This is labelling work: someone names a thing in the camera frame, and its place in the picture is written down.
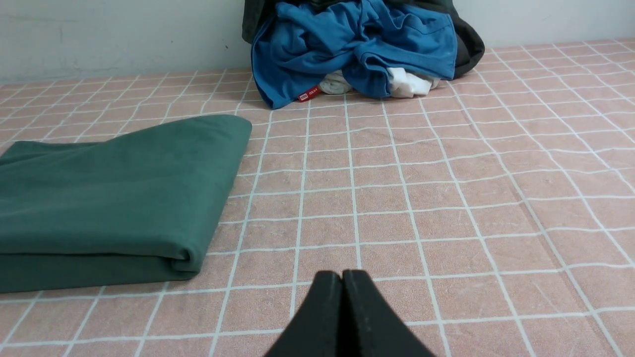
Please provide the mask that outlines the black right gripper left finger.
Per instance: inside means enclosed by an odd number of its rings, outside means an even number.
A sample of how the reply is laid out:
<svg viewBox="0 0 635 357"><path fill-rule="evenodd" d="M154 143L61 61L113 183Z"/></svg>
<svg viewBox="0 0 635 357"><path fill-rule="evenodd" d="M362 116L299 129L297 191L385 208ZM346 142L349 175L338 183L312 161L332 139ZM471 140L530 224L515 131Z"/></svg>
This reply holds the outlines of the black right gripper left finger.
<svg viewBox="0 0 635 357"><path fill-rule="evenodd" d="M338 274L318 271L300 308L266 357L335 357L342 291Z"/></svg>

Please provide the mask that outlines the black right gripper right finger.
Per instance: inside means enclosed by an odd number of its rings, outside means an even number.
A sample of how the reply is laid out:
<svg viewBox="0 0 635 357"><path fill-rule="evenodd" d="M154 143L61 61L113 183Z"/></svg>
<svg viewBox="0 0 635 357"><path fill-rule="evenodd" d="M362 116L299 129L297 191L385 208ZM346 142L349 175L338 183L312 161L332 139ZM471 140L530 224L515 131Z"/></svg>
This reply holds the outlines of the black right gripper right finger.
<svg viewBox="0 0 635 357"><path fill-rule="evenodd" d="M363 270L342 274L341 355L343 357L433 357L397 316Z"/></svg>

